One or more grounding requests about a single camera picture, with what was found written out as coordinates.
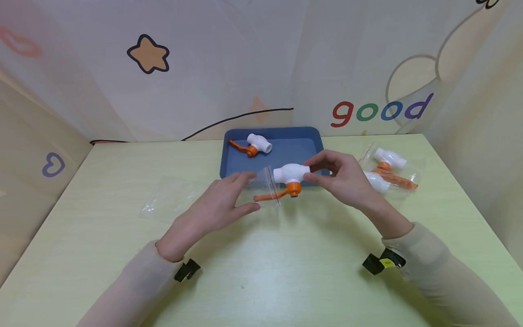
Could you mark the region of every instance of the purple heart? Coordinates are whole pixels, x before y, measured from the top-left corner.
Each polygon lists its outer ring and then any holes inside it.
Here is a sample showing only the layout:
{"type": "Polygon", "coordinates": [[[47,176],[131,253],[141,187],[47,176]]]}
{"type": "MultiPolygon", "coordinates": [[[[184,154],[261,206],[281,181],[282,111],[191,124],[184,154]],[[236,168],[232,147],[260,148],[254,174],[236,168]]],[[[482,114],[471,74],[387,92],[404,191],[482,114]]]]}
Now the purple heart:
{"type": "Polygon", "coordinates": [[[46,165],[42,168],[42,174],[45,176],[45,177],[55,177],[56,175],[60,174],[62,172],[62,170],[64,170],[65,168],[65,162],[64,160],[62,159],[62,157],[60,157],[57,153],[54,153],[54,152],[49,152],[47,154],[47,163],[46,165]],[[58,162],[60,162],[60,167],[54,172],[54,173],[50,173],[49,172],[49,168],[51,168],[52,166],[54,166],[54,163],[51,161],[51,159],[53,158],[56,158],[58,159],[58,162]]]}

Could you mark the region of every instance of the beige sleeve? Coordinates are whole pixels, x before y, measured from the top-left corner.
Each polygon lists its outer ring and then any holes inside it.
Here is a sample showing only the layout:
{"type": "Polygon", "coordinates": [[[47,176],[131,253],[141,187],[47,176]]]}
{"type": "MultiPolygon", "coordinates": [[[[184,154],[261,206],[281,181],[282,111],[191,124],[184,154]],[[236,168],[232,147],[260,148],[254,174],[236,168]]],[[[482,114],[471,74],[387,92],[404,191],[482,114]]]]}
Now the beige sleeve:
{"type": "Polygon", "coordinates": [[[406,260],[400,269],[403,277],[440,309],[452,326],[519,326],[490,287],[423,225],[415,223],[407,235],[382,242],[406,260]]]}
{"type": "Polygon", "coordinates": [[[155,243],[149,242],[131,259],[77,327],[129,327],[143,322],[177,283],[174,275],[182,265],[163,259],[155,243]]]}

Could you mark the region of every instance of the plastic bag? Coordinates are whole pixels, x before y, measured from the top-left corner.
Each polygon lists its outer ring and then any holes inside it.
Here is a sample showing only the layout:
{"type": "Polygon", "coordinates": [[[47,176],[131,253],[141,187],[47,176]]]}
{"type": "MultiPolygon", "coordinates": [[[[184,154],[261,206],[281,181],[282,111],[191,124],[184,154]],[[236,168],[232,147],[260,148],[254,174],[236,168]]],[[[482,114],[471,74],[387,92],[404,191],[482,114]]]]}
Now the plastic bag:
{"type": "MultiPolygon", "coordinates": [[[[140,217],[172,223],[176,217],[185,212],[206,191],[208,184],[186,179],[163,176],[143,206],[140,217]]],[[[238,196],[236,206],[254,202],[254,196],[274,194],[268,201],[260,201],[262,208],[277,207],[280,200],[276,198],[279,184],[274,182],[272,169],[265,167],[257,176],[250,179],[238,196]]]]}
{"type": "Polygon", "coordinates": [[[372,143],[359,161],[372,187],[382,194],[404,198],[414,192],[425,169],[425,158],[406,158],[372,143]]]}

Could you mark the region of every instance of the table surface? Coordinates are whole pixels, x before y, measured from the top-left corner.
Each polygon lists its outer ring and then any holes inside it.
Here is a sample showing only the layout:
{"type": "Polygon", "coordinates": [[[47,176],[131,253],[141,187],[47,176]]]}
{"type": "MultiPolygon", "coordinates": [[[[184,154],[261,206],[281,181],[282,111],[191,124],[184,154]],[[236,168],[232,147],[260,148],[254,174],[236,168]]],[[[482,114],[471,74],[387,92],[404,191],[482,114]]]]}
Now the table surface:
{"type": "MultiPolygon", "coordinates": [[[[422,135],[323,138],[325,148],[355,156],[372,141],[426,157],[419,189],[400,211],[442,238],[523,322],[522,271],[422,135]]],[[[208,184],[218,178],[221,149],[222,141],[96,145],[0,289],[0,325],[75,325],[168,228],[139,217],[162,176],[208,184]]],[[[395,269],[362,269],[382,250],[360,212],[306,188],[195,245],[187,257],[202,272],[177,285],[145,325],[439,325],[395,269]]]]}

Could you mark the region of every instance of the yellow label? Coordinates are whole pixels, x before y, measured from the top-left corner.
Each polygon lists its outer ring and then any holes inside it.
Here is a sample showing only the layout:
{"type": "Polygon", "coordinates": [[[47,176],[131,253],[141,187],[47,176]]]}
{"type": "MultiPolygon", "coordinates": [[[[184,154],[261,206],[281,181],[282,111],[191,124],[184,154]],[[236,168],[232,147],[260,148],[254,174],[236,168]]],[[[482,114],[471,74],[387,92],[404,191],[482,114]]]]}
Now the yellow label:
{"type": "Polygon", "coordinates": [[[394,264],[394,262],[390,259],[380,259],[380,262],[383,264],[383,266],[385,268],[390,268],[390,267],[395,267],[396,265],[394,264]]]}

